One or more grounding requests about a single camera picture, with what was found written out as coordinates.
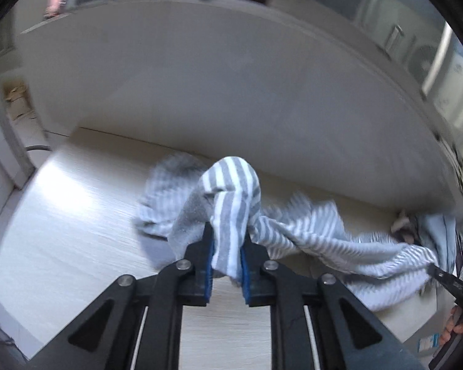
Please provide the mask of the person's right hand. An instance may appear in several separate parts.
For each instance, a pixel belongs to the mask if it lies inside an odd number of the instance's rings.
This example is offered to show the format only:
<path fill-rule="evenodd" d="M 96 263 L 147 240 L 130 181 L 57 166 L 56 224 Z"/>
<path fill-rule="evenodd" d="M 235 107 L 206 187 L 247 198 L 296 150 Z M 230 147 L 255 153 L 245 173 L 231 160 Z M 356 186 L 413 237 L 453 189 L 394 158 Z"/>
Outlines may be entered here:
<path fill-rule="evenodd" d="M 443 346 L 448 343 L 452 337 L 452 334 L 463 334 L 463 322 L 457 323 L 458 316 L 462 314 L 462 309 L 459 306 L 454 306 L 450 311 L 450 317 L 448 318 L 444 329 L 438 339 L 439 346 Z"/>

